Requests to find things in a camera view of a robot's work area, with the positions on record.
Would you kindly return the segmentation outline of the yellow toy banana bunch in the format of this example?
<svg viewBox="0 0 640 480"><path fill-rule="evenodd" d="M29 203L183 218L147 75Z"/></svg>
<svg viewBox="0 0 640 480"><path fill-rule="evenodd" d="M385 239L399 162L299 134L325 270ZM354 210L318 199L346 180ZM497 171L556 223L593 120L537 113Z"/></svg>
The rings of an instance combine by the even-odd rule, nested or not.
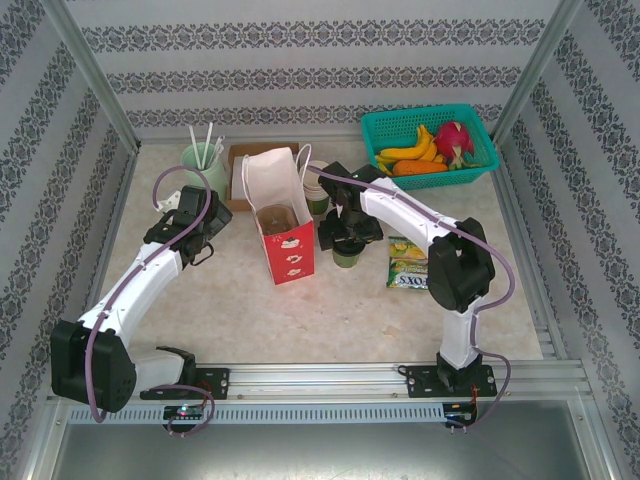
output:
<svg viewBox="0 0 640 480"><path fill-rule="evenodd" d="M446 160L438 152L434 142L434 136L424 125L420 125L417 128L417 141L414 146L404 148L387 148L381 150L376 155L378 167L390 176L394 176L392 173L393 166L401 160L433 161L436 163L446 164Z"/></svg>

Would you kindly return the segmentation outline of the orange toy carrot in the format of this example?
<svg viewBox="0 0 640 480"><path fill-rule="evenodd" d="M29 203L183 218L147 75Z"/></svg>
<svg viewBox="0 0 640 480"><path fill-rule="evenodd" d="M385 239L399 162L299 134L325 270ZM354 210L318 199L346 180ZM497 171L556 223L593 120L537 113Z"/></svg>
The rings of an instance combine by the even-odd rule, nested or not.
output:
<svg viewBox="0 0 640 480"><path fill-rule="evenodd" d="M425 175L433 173L447 172L448 166L445 163L420 160L401 160L392 169L394 176Z"/></svg>

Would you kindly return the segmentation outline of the green straw holder cup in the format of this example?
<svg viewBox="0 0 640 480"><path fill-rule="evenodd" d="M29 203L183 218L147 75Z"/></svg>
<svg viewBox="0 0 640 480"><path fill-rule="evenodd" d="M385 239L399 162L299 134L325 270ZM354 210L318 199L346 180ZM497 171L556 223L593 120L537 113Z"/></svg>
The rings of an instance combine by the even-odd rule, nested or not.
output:
<svg viewBox="0 0 640 480"><path fill-rule="evenodd" d="M198 142L200 158L204 150L204 144L204 142ZM181 155L181 165L184 167L188 167L188 170L184 170L187 185L203 187L203 179L206 179L210 189L217 192L219 198L224 201L226 199L228 190L228 176L226 173L224 162L221 159L222 154L220 155L217 162L215 162L214 164L210 163L213 146L214 145L212 144L209 145L208 165L206 170L201 171L196 169L192 146L187 147L183 151Z"/></svg>

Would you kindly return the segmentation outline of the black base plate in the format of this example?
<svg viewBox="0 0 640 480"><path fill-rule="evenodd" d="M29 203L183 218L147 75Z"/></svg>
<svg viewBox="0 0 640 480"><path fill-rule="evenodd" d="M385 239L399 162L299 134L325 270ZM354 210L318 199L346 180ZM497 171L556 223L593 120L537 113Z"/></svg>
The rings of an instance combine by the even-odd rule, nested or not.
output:
<svg viewBox="0 0 640 480"><path fill-rule="evenodd" d="M230 370L227 368L197 367L194 379L187 382L187 385L209 391L215 400L226 400L228 395L229 376ZM184 388L169 389L155 387L142 391L139 394L139 397L142 400L147 401L195 401L203 400L205 395Z"/></svg>
<svg viewBox="0 0 640 480"><path fill-rule="evenodd" d="M436 365L400 365L396 371L405 379L410 398L471 397L475 392L481 398L497 395L493 369L480 365L456 373Z"/></svg>

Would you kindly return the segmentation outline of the green yellow candy bag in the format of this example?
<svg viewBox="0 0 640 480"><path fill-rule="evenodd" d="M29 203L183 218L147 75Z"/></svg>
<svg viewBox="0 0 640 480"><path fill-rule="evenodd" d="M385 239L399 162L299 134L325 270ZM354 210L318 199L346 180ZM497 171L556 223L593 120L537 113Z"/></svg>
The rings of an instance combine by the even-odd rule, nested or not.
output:
<svg viewBox="0 0 640 480"><path fill-rule="evenodd" d="M386 286L400 289L428 289L428 258L412 241L390 236Z"/></svg>

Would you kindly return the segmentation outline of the left controller board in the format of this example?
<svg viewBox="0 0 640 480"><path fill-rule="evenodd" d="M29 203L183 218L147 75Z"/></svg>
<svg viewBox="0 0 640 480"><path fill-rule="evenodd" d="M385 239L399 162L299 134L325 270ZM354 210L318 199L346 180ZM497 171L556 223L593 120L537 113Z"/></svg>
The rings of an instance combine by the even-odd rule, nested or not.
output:
<svg viewBox="0 0 640 480"><path fill-rule="evenodd" d="M166 406L163 411L163 419L181 421L199 421L203 418L203 408L199 405Z"/></svg>

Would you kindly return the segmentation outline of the aluminium mounting rail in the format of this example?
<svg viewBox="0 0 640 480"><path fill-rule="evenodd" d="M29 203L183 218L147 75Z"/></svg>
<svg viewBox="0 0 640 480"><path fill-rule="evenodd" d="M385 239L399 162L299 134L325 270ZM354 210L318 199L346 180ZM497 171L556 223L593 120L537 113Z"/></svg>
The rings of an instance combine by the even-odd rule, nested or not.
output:
<svg viewBox="0 0 640 480"><path fill-rule="evenodd" d="M505 400L571 400L588 398L593 389L579 360L515 361L493 369L497 393ZM393 363L346 364L205 364L230 370L228 402L421 401L456 402L471 397L410 398L405 379Z"/></svg>

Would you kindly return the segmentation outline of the right controller board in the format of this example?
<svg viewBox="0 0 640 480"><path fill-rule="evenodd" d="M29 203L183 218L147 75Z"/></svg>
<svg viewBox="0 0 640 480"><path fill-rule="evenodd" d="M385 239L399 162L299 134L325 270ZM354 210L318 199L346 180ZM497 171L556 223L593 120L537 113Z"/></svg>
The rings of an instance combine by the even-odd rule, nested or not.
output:
<svg viewBox="0 0 640 480"><path fill-rule="evenodd" d="M443 412L448 425L462 428L476 422L478 409L476 403L445 403Z"/></svg>

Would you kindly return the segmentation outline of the teal plastic basket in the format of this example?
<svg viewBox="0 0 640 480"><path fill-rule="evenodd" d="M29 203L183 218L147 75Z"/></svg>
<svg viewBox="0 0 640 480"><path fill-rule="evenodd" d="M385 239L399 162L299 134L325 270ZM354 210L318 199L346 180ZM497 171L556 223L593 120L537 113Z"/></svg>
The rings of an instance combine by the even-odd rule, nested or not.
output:
<svg viewBox="0 0 640 480"><path fill-rule="evenodd" d="M474 109L467 104L449 104L364 115L361 121L365 147L370 163L379 168L376 155L387 148L412 147L417 141L417 128L424 125L435 137L439 127L447 122L460 122L468 129L475 147L475 155L465 155L470 162L480 163L478 168L450 170L444 173L392 177L405 190L466 184L499 166L495 147Z"/></svg>

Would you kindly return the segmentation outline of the white red paper gift bag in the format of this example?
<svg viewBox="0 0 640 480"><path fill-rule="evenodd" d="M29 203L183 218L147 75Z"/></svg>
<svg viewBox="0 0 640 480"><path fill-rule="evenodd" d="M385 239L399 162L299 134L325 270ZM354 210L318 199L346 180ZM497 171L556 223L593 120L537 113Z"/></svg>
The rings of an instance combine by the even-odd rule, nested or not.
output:
<svg viewBox="0 0 640 480"><path fill-rule="evenodd" d="M249 156L244 163L243 183L247 201L276 285L315 272L314 221L302 185L302 175L306 170L298 168L297 160L289 148L277 148ZM299 226L286 233L263 236L256 214L261 208L276 204L291 206Z"/></svg>

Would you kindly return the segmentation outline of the white paper napkin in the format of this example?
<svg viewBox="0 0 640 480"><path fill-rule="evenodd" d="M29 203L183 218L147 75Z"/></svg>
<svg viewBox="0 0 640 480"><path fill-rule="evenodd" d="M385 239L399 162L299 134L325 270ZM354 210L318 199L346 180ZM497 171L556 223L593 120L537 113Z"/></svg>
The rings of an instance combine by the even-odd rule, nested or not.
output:
<svg viewBox="0 0 640 480"><path fill-rule="evenodd" d="M233 161L231 178L231 199L234 201L246 201L246 193L243 183L244 163L249 159L248 155L236 156Z"/></svg>

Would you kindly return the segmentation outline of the stack of green paper cups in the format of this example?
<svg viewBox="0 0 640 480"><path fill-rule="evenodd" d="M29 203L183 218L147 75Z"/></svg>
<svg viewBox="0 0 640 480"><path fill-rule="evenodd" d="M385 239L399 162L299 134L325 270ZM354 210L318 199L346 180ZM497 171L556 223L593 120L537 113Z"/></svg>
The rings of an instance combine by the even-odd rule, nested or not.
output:
<svg viewBox="0 0 640 480"><path fill-rule="evenodd" d="M322 170L326 166L327 163L324 161L311 160L307 168L316 167ZM310 172L308 169L306 170L302 180L307 205L312 215L322 215L326 212L329 206L329 195L319 183L320 176L316 173Z"/></svg>

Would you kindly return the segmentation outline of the green paper coffee cup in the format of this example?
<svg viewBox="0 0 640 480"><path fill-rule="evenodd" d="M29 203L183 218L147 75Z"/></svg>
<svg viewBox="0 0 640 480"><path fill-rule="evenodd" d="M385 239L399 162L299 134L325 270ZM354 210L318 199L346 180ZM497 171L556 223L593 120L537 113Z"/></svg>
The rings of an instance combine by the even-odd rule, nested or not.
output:
<svg viewBox="0 0 640 480"><path fill-rule="evenodd" d="M338 249L334 248L332 250L332 257L334 263L343 269L349 269L354 267L362 253L362 249Z"/></svg>

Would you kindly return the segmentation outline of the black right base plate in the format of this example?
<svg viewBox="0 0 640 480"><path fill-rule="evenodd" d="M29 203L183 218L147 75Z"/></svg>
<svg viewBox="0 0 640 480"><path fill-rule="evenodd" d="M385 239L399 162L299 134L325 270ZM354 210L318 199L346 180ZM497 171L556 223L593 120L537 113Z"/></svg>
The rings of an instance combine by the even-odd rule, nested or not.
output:
<svg viewBox="0 0 640 480"><path fill-rule="evenodd" d="M480 365L456 373L436 365L400 365L396 371L405 379L410 398L471 397L475 392L481 398L497 395L493 369Z"/></svg>

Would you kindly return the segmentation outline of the brown cardboard napkin box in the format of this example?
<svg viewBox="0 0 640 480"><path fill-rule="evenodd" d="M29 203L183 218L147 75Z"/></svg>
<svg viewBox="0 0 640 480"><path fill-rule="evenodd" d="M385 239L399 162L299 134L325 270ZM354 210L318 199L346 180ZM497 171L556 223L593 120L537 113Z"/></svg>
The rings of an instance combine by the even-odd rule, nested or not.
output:
<svg viewBox="0 0 640 480"><path fill-rule="evenodd" d="M231 199L231 178L233 161L236 156L255 156L266 151L277 148L289 148L293 154L299 152L299 144L297 142L262 142L262 143L241 143L234 144L230 147L228 153L228 165L230 170L229 187L226 194L226 205L233 212L249 211L251 209L248 201L234 201Z"/></svg>

